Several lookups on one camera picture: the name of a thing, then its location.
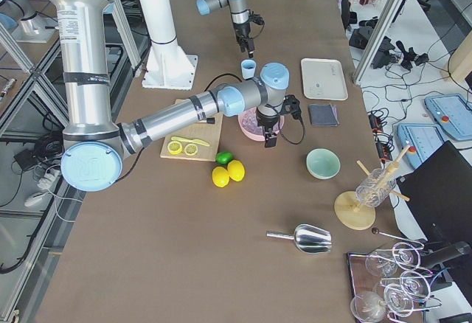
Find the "yellow plastic knife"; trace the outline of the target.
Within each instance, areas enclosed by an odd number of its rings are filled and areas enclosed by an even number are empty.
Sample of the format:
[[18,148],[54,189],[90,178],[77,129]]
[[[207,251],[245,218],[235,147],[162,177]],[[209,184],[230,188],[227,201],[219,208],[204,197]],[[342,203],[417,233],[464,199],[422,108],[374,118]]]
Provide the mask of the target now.
[[175,141],[180,141],[180,142],[186,142],[186,143],[195,143],[197,145],[201,145],[201,146],[205,146],[205,147],[210,146],[210,143],[208,143],[208,142],[206,142],[202,139],[188,139],[188,138],[184,138],[184,137],[180,137],[180,136],[171,136],[170,139],[175,140]]

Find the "yellow lemon lower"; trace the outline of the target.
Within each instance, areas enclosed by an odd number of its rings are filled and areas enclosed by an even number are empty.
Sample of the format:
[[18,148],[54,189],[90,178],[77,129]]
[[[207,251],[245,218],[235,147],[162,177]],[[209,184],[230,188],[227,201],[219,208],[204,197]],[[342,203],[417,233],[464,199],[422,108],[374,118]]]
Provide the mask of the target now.
[[229,183],[229,173],[225,167],[217,166],[212,171],[212,182],[216,187],[223,188]]

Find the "pink bowl with ice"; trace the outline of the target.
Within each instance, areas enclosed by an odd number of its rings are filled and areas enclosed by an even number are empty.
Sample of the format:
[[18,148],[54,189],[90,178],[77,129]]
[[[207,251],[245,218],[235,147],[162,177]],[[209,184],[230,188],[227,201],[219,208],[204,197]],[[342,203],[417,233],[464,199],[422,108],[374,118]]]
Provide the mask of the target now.
[[262,126],[257,124],[257,109],[252,108],[237,116],[242,132],[251,140],[264,142],[265,134]]

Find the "mint green bowl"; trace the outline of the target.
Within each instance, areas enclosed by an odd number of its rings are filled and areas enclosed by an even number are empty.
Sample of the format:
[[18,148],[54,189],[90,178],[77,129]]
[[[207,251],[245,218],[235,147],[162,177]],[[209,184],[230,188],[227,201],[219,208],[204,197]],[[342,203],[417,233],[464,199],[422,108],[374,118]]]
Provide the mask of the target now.
[[321,180],[337,176],[341,169],[338,156],[333,151],[324,148],[311,150],[306,156],[305,163],[308,172]]

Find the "steel ice scoop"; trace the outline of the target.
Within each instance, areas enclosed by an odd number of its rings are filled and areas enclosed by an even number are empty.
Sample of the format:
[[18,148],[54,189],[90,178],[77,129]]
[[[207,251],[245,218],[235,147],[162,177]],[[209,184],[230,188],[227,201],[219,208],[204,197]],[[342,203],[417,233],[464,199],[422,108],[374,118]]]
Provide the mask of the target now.
[[332,249],[330,232],[306,223],[299,224],[291,235],[267,231],[266,236],[293,241],[295,246],[306,254],[325,253]]

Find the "yellow lemon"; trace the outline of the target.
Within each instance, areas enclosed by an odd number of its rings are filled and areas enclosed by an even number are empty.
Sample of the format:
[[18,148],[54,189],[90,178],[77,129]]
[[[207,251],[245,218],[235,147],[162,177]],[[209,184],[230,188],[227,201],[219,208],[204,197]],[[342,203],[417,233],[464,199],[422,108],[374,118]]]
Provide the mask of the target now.
[[212,171],[212,182],[216,187],[223,188],[229,183],[229,173],[225,167],[217,166]]
[[232,160],[227,164],[229,177],[233,181],[242,181],[246,175],[246,169],[239,160]]

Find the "aluminium frame post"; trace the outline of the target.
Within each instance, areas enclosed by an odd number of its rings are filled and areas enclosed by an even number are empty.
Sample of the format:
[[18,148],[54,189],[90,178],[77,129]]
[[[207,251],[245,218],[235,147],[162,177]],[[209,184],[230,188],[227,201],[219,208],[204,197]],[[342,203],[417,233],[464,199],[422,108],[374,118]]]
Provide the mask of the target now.
[[403,0],[387,0],[383,10],[379,16],[378,23],[376,24],[371,37],[368,40],[367,46],[361,57],[359,64],[357,65],[353,74],[353,82],[357,86],[361,84],[362,78],[373,62],[373,58],[378,51],[382,40],[386,34],[386,31],[393,22],[395,13],[398,11],[400,4]]

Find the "black monitor lying flat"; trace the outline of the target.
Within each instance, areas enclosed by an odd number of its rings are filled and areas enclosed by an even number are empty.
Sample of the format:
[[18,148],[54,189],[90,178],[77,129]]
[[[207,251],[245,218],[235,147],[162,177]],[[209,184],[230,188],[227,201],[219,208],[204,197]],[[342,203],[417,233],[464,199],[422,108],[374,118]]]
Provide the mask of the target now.
[[428,240],[471,243],[471,165],[451,142],[397,183]]

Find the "beige plastic tray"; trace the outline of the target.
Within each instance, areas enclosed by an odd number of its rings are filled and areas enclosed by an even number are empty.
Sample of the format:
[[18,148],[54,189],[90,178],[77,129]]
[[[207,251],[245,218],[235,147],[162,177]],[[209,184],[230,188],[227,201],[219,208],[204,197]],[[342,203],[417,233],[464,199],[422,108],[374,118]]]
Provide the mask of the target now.
[[339,101],[348,98],[347,85],[340,61],[303,58],[301,70],[302,89],[306,98]]

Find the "yellow lemon upper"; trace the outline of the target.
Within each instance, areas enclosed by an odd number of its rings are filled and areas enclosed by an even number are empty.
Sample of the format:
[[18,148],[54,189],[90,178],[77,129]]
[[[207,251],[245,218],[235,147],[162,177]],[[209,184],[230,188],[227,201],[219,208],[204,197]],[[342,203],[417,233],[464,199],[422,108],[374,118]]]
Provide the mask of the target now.
[[246,169],[239,160],[232,160],[227,164],[229,177],[233,181],[242,181],[246,175]]

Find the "dark grey folded cloth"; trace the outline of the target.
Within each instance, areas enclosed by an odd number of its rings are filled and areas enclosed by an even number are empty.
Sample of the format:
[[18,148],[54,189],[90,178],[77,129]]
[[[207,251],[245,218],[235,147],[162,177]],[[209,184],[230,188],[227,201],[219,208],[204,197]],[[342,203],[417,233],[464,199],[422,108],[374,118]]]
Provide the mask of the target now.
[[337,108],[335,105],[328,104],[310,104],[308,106],[310,123],[313,126],[336,127],[339,125]]

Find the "wine glass rack tray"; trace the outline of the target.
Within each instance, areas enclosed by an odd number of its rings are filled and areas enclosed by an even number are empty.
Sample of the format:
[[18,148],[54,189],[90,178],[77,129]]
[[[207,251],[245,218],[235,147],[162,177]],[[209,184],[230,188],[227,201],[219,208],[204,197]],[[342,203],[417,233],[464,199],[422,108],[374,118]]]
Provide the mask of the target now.
[[347,254],[357,322],[407,322],[442,306],[431,292],[432,271],[421,266],[421,249],[421,243],[400,240],[368,254]]

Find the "light blue cup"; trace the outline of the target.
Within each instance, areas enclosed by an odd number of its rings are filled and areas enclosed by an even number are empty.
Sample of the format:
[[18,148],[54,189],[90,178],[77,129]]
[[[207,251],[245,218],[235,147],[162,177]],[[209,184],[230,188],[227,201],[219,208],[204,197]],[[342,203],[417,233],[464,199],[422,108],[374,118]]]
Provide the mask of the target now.
[[[244,66],[245,65],[254,65],[254,69],[244,69]],[[252,59],[245,59],[245,60],[242,60],[241,63],[240,63],[240,68],[241,68],[241,74],[242,74],[242,78],[244,80],[248,80],[248,79],[251,79],[255,76],[255,72],[256,72],[256,68],[257,68],[257,63],[255,60],[252,60]]]

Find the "clear glass on stand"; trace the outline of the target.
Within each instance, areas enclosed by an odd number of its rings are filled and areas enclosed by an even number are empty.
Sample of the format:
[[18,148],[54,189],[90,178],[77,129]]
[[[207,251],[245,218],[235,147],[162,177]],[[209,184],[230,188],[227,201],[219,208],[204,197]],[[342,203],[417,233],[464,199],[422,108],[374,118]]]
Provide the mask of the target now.
[[357,200],[368,207],[379,206],[395,188],[396,183],[393,176],[388,175],[385,170],[373,170],[356,188]]

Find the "green lime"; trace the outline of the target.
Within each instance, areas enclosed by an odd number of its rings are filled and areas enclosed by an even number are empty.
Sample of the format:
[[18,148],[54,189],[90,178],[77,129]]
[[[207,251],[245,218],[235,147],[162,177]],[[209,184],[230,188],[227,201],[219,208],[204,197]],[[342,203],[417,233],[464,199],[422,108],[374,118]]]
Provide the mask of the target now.
[[215,157],[216,162],[222,165],[230,163],[233,159],[234,156],[229,151],[220,152]]

